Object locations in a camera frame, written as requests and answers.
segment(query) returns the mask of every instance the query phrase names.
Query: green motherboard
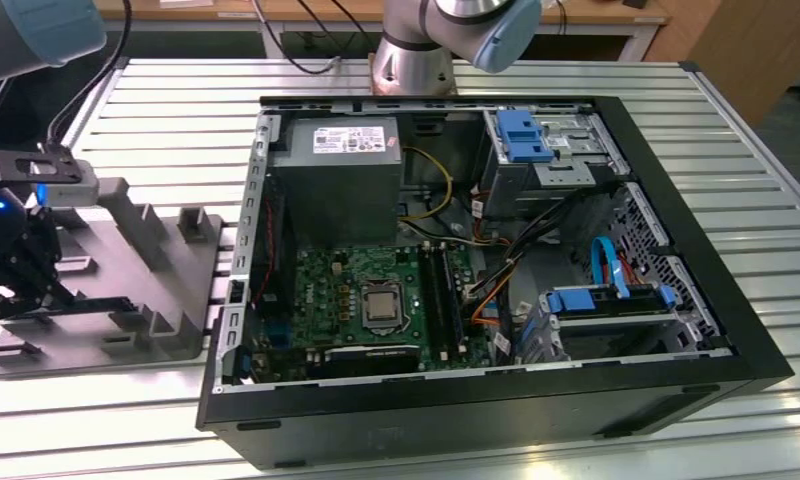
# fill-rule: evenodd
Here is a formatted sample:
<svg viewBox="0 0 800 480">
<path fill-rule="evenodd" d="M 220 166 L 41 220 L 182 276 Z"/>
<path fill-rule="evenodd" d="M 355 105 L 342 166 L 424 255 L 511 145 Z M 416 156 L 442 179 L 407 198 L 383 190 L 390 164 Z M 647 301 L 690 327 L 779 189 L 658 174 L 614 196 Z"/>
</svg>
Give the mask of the green motherboard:
<svg viewBox="0 0 800 480">
<path fill-rule="evenodd" d="M 452 281 L 462 291 L 474 283 L 468 250 L 452 246 L 447 258 Z M 420 348 L 419 371 L 490 366 L 486 335 L 467 339 L 468 350 L 456 358 L 444 360 L 431 355 L 416 247 L 300 250 L 296 263 L 290 348 L 272 355 L 280 381 L 307 379 L 306 370 L 291 365 L 290 355 L 299 355 L 303 349 L 348 345 L 415 345 Z M 386 305 L 375 302 L 378 297 L 371 296 L 371 311 L 366 312 L 368 292 L 378 291 L 399 293 L 399 323 L 391 328 L 368 326 L 368 315 L 372 318 L 378 308 L 386 310 Z"/>
</svg>

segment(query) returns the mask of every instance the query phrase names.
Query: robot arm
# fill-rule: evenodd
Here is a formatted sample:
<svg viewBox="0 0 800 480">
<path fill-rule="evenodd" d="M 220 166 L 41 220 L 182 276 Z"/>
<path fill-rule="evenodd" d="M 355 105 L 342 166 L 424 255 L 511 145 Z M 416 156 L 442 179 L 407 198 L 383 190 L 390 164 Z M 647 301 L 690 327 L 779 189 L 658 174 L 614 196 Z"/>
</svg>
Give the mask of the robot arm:
<svg viewBox="0 0 800 480">
<path fill-rule="evenodd" d="M 106 43 L 92 0 L 0 0 L 0 80 L 61 67 Z"/>
<path fill-rule="evenodd" d="M 454 93 L 451 52 L 490 73 L 503 71 L 525 52 L 542 13 L 541 0 L 386 0 L 375 93 Z"/>
</svg>

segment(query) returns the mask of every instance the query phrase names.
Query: wooden table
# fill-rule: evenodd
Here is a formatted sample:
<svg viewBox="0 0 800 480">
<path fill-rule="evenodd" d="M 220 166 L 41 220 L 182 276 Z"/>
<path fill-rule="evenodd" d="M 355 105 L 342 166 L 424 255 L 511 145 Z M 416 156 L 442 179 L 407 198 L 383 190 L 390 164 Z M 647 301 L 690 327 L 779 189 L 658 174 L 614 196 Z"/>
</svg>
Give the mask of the wooden table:
<svg viewBox="0 0 800 480">
<path fill-rule="evenodd" d="M 95 0 L 112 29 L 120 28 L 122 0 Z M 356 29 L 343 12 L 330 0 L 307 0 L 308 6 L 331 31 Z M 383 0 L 342 0 L 367 31 L 380 32 Z M 639 10 L 619 0 L 566 0 L 569 35 L 614 35 L 629 37 L 621 61 L 641 61 L 653 43 L 661 25 L 670 20 L 667 11 L 651 1 Z M 316 22 L 295 0 L 262 0 L 262 6 L 278 35 L 283 32 L 319 31 Z M 258 18 L 251 0 L 216 0 L 212 7 L 162 9 L 159 0 L 134 0 L 138 30 L 255 30 Z M 561 12 L 550 8 L 543 12 L 538 34 L 557 34 Z M 264 38 L 267 56 L 283 58 L 270 38 Z"/>
</svg>

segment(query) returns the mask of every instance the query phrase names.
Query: open computer tower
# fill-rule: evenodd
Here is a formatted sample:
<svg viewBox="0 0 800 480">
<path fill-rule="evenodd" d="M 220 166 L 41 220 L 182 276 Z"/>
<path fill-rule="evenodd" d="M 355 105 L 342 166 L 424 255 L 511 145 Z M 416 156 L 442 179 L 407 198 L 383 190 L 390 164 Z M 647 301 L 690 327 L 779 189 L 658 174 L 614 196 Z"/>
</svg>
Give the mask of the open computer tower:
<svg viewBox="0 0 800 480">
<path fill-rule="evenodd" d="M 615 98 L 264 98 L 198 425 L 260 468 L 651 433 L 793 375 Z"/>
</svg>

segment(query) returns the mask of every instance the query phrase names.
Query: motherboard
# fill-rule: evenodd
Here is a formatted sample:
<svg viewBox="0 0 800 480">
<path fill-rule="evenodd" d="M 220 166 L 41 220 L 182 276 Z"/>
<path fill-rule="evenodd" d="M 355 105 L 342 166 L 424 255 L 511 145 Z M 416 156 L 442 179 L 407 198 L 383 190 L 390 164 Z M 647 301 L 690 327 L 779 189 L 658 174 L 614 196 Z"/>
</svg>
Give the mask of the motherboard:
<svg viewBox="0 0 800 480">
<path fill-rule="evenodd" d="M 447 277 L 439 280 L 451 282 L 452 292 L 474 283 L 468 251 L 463 245 L 446 247 L 447 268 L 435 275 L 422 268 L 428 256 L 422 247 L 299 251 L 292 320 L 267 331 L 275 348 L 267 351 L 264 373 L 272 371 L 274 380 L 335 377 L 326 371 L 331 355 L 368 358 L 360 363 L 364 370 L 346 367 L 344 376 L 374 373 L 371 368 L 384 373 L 386 368 L 410 372 L 490 366 L 486 335 L 468 336 L 460 328 L 462 338 L 451 344 L 444 338 L 450 328 L 440 325 L 448 313 L 427 308 L 438 303 L 434 276 Z M 444 351 L 435 351 L 442 345 Z M 375 367 L 379 361 L 391 367 Z M 323 369 L 315 369 L 320 363 Z"/>
</svg>

